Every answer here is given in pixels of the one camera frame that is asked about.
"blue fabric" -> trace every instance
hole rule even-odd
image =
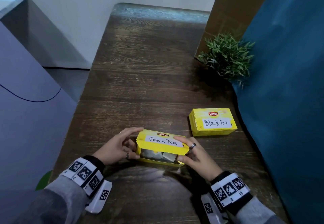
[[[294,223],[324,223],[324,0],[266,0],[246,30],[243,121]]]

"hand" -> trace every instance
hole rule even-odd
[[[196,146],[192,149],[192,153],[195,155],[196,161],[192,160],[188,156],[181,155],[178,156],[178,161],[192,167],[198,174],[200,174],[201,177],[208,181],[212,181],[223,172],[194,137],[188,139],[181,136],[174,136],[174,139],[181,141],[189,147],[193,143],[196,144]]]
[[[136,144],[129,136],[140,132],[144,128],[125,128],[119,134],[112,137],[104,144],[93,156],[103,162],[104,165],[110,165],[126,158],[127,152],[129,159],[139,159],[140,156],[135,153]]]

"cardboard box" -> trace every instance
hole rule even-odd
[[[193,136],[228,135],[237,130],[229,108],[193,109],[189,120]]]
[[[185,155],[189,151],[189,147],[186,144],[175,140],[173,138],[174,136],[176,135],[144,129],[138,134],[136,139],[136,153],[141,156],[141,158],[138,160],[168,166],[183,166],[182,162],[178,162],[177,160],[171,162],[168,160],[169,158],[175,158],[175,155]],[[164,156],[162,154],[160,157],[163,158],[161,159],[150,159],[143,155],[142,151],[144,150],[150,150],[153,153],[156,153],[158,156],[160,156],[161,153],[166,154]]]
[[[264,0],[215,0],[195,56],[207,50],[205,38],[213,35],[231,33],[235,39],[241,39],[263,2]]]

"brown cardboard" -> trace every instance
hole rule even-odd
[[[231,33],[240,39],[264,0],[215,0],[196,55],[206,51],[205,38],[219,33]]]

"lipton tea box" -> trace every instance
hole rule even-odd
[[[181,167],[178,155],[185,155],[189,147],[173,137],[176,135],[144,129],[136,139],[139,161]]]
[[[193,136],[228,135],[237,130],[229,108],[192,109],[189,120]]]

